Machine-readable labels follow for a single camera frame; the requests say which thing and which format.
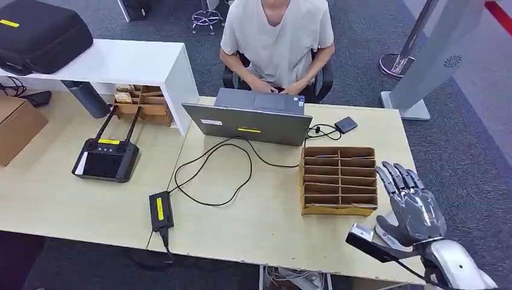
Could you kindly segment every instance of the cardboard sorting box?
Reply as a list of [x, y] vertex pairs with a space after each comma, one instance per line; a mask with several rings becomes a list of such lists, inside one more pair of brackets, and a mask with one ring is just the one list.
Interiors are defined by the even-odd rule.
[[303, 148], [302, 214], [371, 215], [378, 206], [375, 163], [370, 147]]
[[165, 102], [160, 87], [134, 86], [135, 91], [130, 91], [131, 103], [120, 102], [117, 98], [115, 114], [120, 118], [133, 118], [138, 107], [141, 107], [139, 118], [156, 124], [171, 126], [173, 115]]

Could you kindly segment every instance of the cardboard box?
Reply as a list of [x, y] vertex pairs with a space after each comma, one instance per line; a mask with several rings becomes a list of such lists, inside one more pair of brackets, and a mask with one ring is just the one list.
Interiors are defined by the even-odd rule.
[[0, 95], [0, 166], [7, 166], [46, 124], [28, 101]]
[[165, 102], [163, 93], [158, 86], [135, 86], [138, 92], [131, 92], [132, 104], [120, 103], [115, 100], [117, 106], [115, 114], [119, 118], [133, 118], [138, 107], [141, 107], [139, 118], [151, 123], [171, 126], [173, 115]]
[[303, 148], [302, 214], [371, 215], [378, 206], [375, 164], [370, 147]]

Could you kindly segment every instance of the red stripe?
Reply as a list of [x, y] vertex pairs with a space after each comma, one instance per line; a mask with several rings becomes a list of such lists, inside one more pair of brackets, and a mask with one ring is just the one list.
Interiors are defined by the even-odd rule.
[[512, 18], [503, 10], [496, 2], [488, 1], [485, 7], [496, 18], [496, 20], [503, 26], [505, 30], [512, 36]]

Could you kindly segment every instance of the robotic arm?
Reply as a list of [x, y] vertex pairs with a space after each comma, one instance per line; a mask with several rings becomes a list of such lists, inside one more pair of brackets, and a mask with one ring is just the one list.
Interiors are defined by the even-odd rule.
[[[377, 216], [377, 223], [388, 235], [412, 251], [400, 251], [372, 241], [373, 231], [354, 224], [347, 243], [385, 263], [397, 262], [413, 275], [425, 280], [426, 289], [479, 290], [497, 288], [481, 271], [462, 245], [444, 238], [446, 222], [434, 195], [425, 189], [418, 175], [400, 164], [384, 161], [385, 169], [376, 166], [377, 174], [389, 194], [398, 225]], [[401, 263], [400, 259], [420, 256], [424, 276]]]

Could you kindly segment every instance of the white display stand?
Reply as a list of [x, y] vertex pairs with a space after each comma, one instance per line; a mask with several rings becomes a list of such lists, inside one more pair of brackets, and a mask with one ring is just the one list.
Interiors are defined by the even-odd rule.
[[471, 45], [472, 31], [480, 23], [484, 2], [447, 1], [428, 42], [411, 68], [391, 92], [381, 92], [384, 108], [398, 109], [405, 120], [430, 119], [423, 98], [466, 61], [467, 52], [460, 48]]
[[[0, 76], [16, 77], [1, 69]], [[159, 86], [173, 114], [172, 126], [182, 135], [191, 119], [181, 103], [199, 100], [184, 43], [95, 39], [88, 50], [58, 72], [25, 77]]]

